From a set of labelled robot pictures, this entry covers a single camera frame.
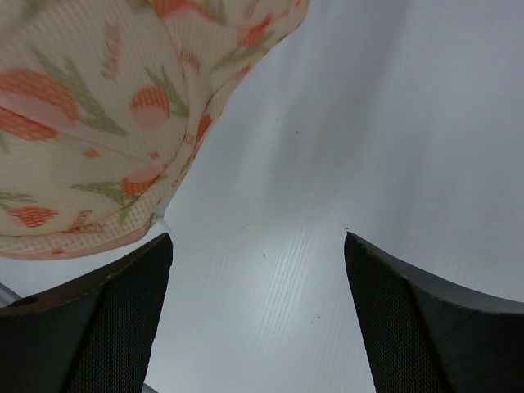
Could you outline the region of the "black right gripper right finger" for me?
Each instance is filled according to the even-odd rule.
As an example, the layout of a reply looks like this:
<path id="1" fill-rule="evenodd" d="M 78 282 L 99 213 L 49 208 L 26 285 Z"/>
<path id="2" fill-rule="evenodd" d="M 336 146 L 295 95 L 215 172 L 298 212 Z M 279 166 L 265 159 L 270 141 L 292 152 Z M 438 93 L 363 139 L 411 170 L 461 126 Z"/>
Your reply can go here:
<path id="1" fill-rule="evenodd" d="M 353 233 L 344 256 L 377 392 L 523 391 L 521 302 L 440 278 Z"/>

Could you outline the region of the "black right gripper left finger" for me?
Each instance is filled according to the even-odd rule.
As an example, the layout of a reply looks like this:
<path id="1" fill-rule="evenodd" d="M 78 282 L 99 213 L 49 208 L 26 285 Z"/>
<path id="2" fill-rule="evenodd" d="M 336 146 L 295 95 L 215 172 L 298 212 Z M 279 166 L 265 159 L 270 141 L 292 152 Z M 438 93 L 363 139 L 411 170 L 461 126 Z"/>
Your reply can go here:
<path id="1" fill-rule="evenodd" d="M 140 392 L 173 260 L 162 233 L 1 309 L 3 392 Z"/>

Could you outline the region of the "floral mesh laundry bag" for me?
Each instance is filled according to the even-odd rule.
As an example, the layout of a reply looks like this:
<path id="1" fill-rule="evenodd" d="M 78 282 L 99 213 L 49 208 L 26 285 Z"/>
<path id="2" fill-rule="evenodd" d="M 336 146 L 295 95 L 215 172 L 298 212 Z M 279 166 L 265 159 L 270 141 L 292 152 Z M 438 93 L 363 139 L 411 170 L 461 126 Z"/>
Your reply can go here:
<path id="1" fill-rule="evenodd" d="M 229 96 L 306 1 L 4 1 L 1 254 L 144 237 Z"/>

